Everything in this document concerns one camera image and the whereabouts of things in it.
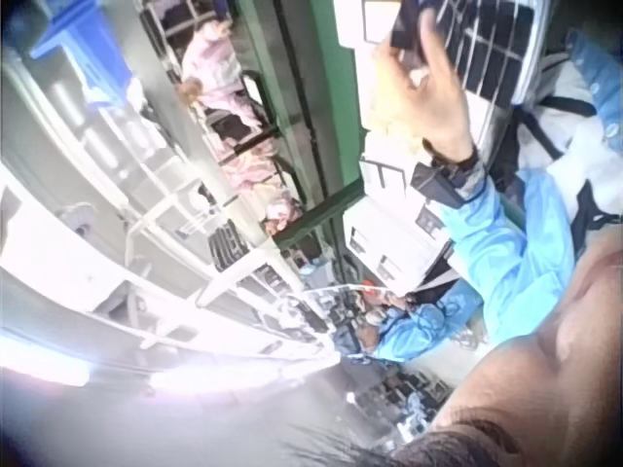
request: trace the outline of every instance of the black hair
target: black hair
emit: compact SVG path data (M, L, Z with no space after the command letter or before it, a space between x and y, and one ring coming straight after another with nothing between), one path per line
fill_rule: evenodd
M466 424L487 434L507 452L517 452L514 443L497 425ZM429 431L393 454L365 449L331 435L316 433L312 437L316 444L313 449L291 447L297 460L303 461L301 465L309 467L500 467L495 455L478 440L454 431Z

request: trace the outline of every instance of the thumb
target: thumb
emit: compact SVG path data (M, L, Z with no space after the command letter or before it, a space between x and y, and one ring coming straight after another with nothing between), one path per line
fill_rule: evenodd
M430 74L435 77L452 73L453 67L448 60L443 38L437 32L437 15L432 8L427 8L420 16L420 38Z

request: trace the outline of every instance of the wrist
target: wrist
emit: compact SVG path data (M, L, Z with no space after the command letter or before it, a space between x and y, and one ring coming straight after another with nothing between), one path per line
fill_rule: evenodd
M455 140L435 141L430 143L435 153L441 155L448 162L461 163L471 158L474 153L474 143L471 137L462 137Z

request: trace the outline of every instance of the pink uniform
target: pink uniform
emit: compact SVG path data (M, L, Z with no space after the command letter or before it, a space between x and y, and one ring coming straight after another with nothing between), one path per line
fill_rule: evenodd
M246 126L258 126L253 109L236 92L243 89L242 71L229 38L221 38L217 22L210 21L195 33L182 60L182 79L202 82L201 104L238 115Z

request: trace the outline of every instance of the blue uniform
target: blue uniform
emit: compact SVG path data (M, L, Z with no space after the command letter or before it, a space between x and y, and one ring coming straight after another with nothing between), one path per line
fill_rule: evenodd
M531 333L567 288L573 243L563 200L544 170L523 171L526 231L511 224L489 177L484 193L442 218L465 263L466 279L485 301L492 343Z
M372 356L405 362L422 355L456 334L482 305L480 295L460 279L436 304L420 305L409 316L390 308L379 330L386 334Z

